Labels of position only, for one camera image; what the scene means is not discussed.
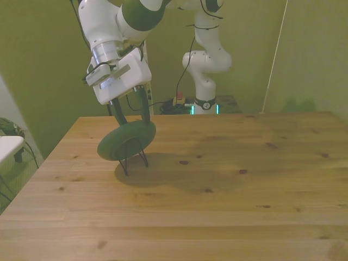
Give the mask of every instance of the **wooden table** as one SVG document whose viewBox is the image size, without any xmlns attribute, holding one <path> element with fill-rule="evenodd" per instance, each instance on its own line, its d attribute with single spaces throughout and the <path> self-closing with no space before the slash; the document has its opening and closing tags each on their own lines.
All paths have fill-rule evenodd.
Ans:
<svg viewBox="0 0 348 261">
<path fill-rule="evenodd" d="M 329 113 L 155 116 L 121 166 L 81 118 L 0 216 L 6 261 L 348 260 L 348 127 Z"/>
</svg>

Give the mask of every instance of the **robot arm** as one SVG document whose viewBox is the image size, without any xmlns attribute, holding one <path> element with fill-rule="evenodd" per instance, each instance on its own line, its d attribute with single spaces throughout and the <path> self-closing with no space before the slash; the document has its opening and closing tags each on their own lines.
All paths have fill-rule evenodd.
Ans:
<svg viewBox="0 0 348 261">
<path fill-rule="evenodd" d="M 232 64 L 219 40 L 220 17 L 215 14 L 222 4 L 223 0 L 124 0 L 119 8 L 107 0 L 82 0 L 79 16 L 92 51 L 85 80 L 94 88 L 98 101 L 107 104 L 151 80 L 141 50 L 133 46 L 146 39 L 165 8 L 176 7 L 196 10 L 196 40 L 206 49 L 193 52 L 191 58 L 187 53 L 183 59 L 185 67 L 190 60 L 188 70 L 196 83 L 196 111 L 216 111 L 216 86 L 204 73 L 226 71 Z"/>
</svg>

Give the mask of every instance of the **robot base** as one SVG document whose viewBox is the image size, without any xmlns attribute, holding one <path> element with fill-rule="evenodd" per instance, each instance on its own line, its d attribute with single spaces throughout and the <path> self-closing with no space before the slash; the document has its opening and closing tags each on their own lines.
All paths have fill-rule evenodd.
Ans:
<svg viewBox="0 0 348 261">
<path fill-rule="evenodd" d="M 213 105 L 209 110 L 203 110 L 203 108 L 195 103 L 195 105 L 192 106 L 191 114 L 197 115 L 197 114 L 219 114 L 220 113 L 220 107 L 219 105 L 215 104 Z"/>
</svg>

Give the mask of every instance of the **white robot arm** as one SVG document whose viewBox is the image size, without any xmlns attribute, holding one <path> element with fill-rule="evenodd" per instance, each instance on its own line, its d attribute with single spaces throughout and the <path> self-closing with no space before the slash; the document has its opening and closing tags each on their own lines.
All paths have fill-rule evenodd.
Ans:
<svg viewBox="0 0 348 261">
<path fill-rule="evenodd" d="M 187 53 L 183 59 L 196 84 L 195 110 L 199 114 L 216 112 L 216 85 L 204 73 L 227 71 L 231 56 L 219 40 L 219 17 L 223 0 L 124 0 L 117 7 L 107 0 L 82 0 L 79 17 L 92 58 L 86 82 L 94 88 L 98 101 L 107 104 L 151 80 L 143 59 L 142 43 L 161 21 L 166 8 L 196 10 L 197 42 L 206 51 Z"/>
</svg>

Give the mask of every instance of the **wood grain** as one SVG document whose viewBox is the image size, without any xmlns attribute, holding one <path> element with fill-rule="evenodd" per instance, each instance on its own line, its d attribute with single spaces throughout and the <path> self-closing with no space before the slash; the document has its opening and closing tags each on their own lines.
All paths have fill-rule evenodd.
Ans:
<svg viewBox="0 0 348 261">
<path fill-rule="evenodd" d="M 329 113 L 154 116 L 147 169 L 80 118 L 0 216 L 0 260 L 348 260 L 348 127 Z"/>
</svg>

